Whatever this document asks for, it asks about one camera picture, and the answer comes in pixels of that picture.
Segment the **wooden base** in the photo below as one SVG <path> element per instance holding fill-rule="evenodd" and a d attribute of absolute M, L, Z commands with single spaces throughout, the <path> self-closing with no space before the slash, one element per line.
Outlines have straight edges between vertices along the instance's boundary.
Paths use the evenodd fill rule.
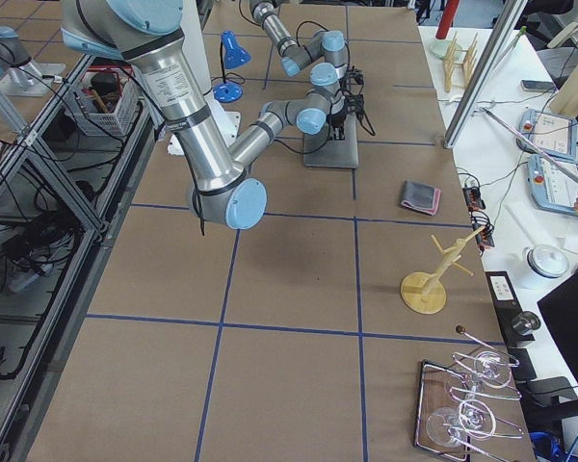
<path fill-rule="evenodd" d="M 401 283 L 403 301 L 411 310 L 424 315 L 438 313 L 447 300 L 445 288 L 439 281 L 436 281 L 427 295 L 422 294 L 422 288 L 429 277 L 430 275 L 425 272 L 412 272 Z"/>

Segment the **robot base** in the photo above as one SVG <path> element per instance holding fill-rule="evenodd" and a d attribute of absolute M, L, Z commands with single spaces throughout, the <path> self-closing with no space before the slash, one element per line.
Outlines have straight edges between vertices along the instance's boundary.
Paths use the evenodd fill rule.
<path fill-rule="evenodd" d="M 422 294 L 422 288 L 430 277 L 432 275 L 425 272 L 412 272 L 401 283 L 403 301 L 411 310 L 424 315 L 441 311 L 447 299 L 445 288 L 439 281 L 436 281 L 429 293 Z"/>
<path fill-rule="evenodd" d="M 357 132 L 355 129 L 355 115 L 349 114 L 345 119 L 345 139 L 329 140 L 324 144 L 328 135 L 328 126 L 324 125 L 317 135 L 304 135 L 304 152 L 310 152 L 324 144 L 312 154 L 303 156 L 305 167 L 325 168 L 357 168 Z"/>
<path fill-rule="evenodd" d="M 0 90 L 6 94 L 7 96 L 35 96 L 41 97 L 44 96 L 49 91 L 49 86 L 53 82 L 54 75 L 60 75 L 66 68 L 64 64 L 42 64 L 37 63 L 37 67 L 39 68 L 42 75 L 51 75 L 52 77 L 43 78 L 43 83 L 35 82 L 34 85 L 23 89 L 18 84 L 16 84 L 11 75 L 7 72 L 7 74 L 2 78 L 0 81 Z"/>

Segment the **folded cloth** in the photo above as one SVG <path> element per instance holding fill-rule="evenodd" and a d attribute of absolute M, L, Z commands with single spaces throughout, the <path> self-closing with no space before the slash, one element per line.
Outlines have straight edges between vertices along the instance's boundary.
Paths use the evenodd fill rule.
<path fill-rule="evenodd" d="M 407 180 L 401 192 L 401 205 L 415 212 L 434 215 L 439 207 L 440 197 L 439 188 Z"/>

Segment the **computer monitor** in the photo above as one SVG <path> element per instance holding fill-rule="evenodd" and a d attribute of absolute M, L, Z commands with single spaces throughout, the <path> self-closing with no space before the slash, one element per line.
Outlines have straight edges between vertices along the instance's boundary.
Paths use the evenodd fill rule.
<path fill-rule="evenodd" d="M 561 355 L 578 382 L 578 271 L 538 302 L 539 311 Z M 527 422 L 555 422 L 578 416 L 578 399 L 528 413 Z"/>

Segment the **table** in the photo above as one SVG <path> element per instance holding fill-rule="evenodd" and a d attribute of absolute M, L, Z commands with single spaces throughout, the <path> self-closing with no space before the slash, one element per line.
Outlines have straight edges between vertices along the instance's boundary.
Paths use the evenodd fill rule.
<path fill-rule="evenodd" d="M 304 95 L 235 2 L 212 11 L 205 41 L 218 76 L 219 33 L 255 57 L 237 69 L 245 96 L 229 106 L 254 120 L 271 99 Z M 445 275 L 448 306 L 426 317 L 399 294 L 409 272 L 469 231 L 452 153 L 413 12 L 283 5 L 343 31 L 362 68 L 377 135 L 359 133 L 356 171 L 307 169 L 278 144 L 252 168 L 266 216 L 206 236 L 184 207 L 188 173 L 157 146 L 28 460 L 432 460 L 411 445 L 420 361 L 449 364 L 471 345 L 462 322 L 501 342 L 486 282 Z M 283 140 L 301 147 L 289 129 Z M 405 179 L 442 189 L 435 217 L 398 206 Z M 477 248 L 463 264 L 479 271 Z M 497 405 L 521 423 L 517 403 Z M 532 460 L 528 441 L 489 442 Z M 472 460 L 485 460 L 476 456 Z"/>
<path fill-rule="evenodd" d="M 436 28 L 420 27 L 420 35 L 426 49 L 434 39 Z M 477 35 L 479 50 L 483 50 L 490 35 L 489 30 L 452 29 L 450 39 L 458 33 L 461 46 L 466 47 Z M 448 100 L 461 90 L 452 89 L 448 94 L 443 88 L 443 69 L 441 60 L 427 52 L 429 69 L 433 76 L 434 87 L 439 100 L 439 107 L 443 119 L 447 124 L 452 119 L 456 104 L 449 104 Z M 527 108 L 541 110 L 548 102 L 550 94 L 540 95 L 522 90 L 520 80 L 550 80 L 547 71 L 541 64 L 539 57 L 526 37 L 522 37 L 505 60 L 493 71 L 486 87 L 480 95 L 480 106 L 489 106 L 489 101 L 503 101 L 494 106 L 493 112 L 506 120 L 510 125 L 517 126 L 522 114 Z M 454 146 L 454 158 L 459 168 L 475 174 L 481 183 L 489 183 L 505 176 L 512 171 L 519 162 L 520 149 L 515 138 L 501 126 L 485 115 L 475 115 L 470 118 L 462 131 L 457 144 Z M 541 230 L 557 247 L 561 248 L 570 263 L 570 271 L 564 278 L 553 280 L 538 290 L 523 289 L 514 286 L 520 305 L 524 310 L 532 311 L 539 316 L 537 302 L 548 292 L 565 280 L 578 263 L 578 253 L 564 248 L 565 236 L 578 236 L 578 218 L 559 214 L 552 214 L 539 210 L 533 203 L 526 181 L 526 168 L 522 167 L 510 182 L 509 179 L 482 188 L 482 197 L 486 202 L 486 212 L 491 219 L 497 216 L 501 200 L 504 204 L 513 204 L 520 213 L 534 215 Z M 505 207 L 501 208 L 499 219 L 494 231 L 495 247 L 487 250 L 482 258 L 485 270 L 507 270 L 512 283 L 517 277 L 514 269 L 518 265 L 524 247 L 532 245 L 532 237 L 527 236 L 518 227 L 512 215 Z M 577 385 L 567 364 L 554 345 L 547 328 L 534 333 L 536 340 L 527 346 L 532 363 L 536 369 L 538 379 L 564 376 L 572 385 Z"/>

